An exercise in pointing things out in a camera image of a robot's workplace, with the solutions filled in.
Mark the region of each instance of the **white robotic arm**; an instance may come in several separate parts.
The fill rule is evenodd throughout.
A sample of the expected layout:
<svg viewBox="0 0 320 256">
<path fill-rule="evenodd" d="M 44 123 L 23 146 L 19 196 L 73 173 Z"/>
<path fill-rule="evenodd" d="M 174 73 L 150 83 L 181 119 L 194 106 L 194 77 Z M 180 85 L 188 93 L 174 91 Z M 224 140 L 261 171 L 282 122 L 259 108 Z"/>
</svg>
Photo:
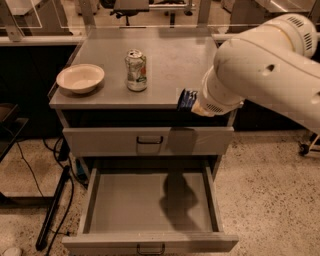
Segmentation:
<svg viewBox="0 0 320 256">
<path fill-rule="evenodd" d="M 192 112 L 225 114 L 248 99 L 320 134 L 320 64 L 314 25 L 286 14 L 223 43 Z"/>
</svg>

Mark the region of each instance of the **chair wheel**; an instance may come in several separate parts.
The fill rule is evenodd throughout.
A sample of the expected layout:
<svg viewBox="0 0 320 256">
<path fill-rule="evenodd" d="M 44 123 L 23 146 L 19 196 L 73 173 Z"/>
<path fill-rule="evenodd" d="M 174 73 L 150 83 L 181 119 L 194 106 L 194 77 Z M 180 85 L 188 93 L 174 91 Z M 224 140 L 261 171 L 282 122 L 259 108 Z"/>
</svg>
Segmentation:
<svg viewBox="0 0 320 256">
<path fill-rule="evenodd" d="M 300 155 L 303 155 L 303 156 L 308 154 L 309 153 L 309 146 L 306 144 L 301 144 L 299 153 L 300 153 Z"/>
</svg>

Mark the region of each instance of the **terrazzo floor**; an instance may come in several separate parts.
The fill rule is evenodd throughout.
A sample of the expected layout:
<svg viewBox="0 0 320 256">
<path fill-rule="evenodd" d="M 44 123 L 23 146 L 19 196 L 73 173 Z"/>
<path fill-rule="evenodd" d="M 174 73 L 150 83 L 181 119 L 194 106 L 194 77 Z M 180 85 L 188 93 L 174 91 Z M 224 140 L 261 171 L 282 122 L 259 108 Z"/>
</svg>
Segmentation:
<svg viewBox="0 0 320 256">
<path fill-rule="evenodd" d="M 300 156 L 305 130 L 235 132 L 218 170 L 216 195 L 226 234 L 239 236 L 229 253 L 213 255 L 320 255 L 320 154 Z M 47 140 L 53 147 L 56 139 Z M 20 142 L 44 195 L 52 195 L 61 168 L 42 140 Z M 38 193 L 16 145 L 0 164 L 2 192 Z M 52 229 L 70 197 L 67 183 Z M 74 199 L 60 232 L 75 235 L 86 190 L 75 182 Z M 35 249 L 45 209 L 1 209 L 0 252 L 21 247 L 23 255 L 44 255 Z M 48 237 L 50 242 L 53 233 Z M 68 255 L 59 234 L 50 255 Z"/>
</svg>

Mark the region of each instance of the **soda can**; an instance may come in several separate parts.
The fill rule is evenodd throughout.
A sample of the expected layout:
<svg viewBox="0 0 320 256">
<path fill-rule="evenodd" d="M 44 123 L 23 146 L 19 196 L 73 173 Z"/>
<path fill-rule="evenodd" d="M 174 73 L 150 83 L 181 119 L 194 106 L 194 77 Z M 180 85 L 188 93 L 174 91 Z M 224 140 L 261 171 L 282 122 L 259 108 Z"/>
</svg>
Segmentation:
<svg viewBox="0 0 320 256">
<path fill-rule="evenodd" d="M 127 86 L 132 91 L 143 91 L 147 88 L 147 58 L 139 50 L 129 50 L 125 58 L 127 67 Z"/>
</svg>

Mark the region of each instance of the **closed drawer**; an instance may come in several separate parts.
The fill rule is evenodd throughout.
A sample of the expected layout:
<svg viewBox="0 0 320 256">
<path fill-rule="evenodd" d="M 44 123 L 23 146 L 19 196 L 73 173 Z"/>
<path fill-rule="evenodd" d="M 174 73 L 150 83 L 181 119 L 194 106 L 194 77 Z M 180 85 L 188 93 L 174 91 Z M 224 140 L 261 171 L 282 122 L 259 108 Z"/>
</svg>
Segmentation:
<svg viewBox="0 0 320 256">
<path fill-rule="evenodd" d="M 76 157 L 224 154 L 232 127 L 65 128 Z"/>
</svg>

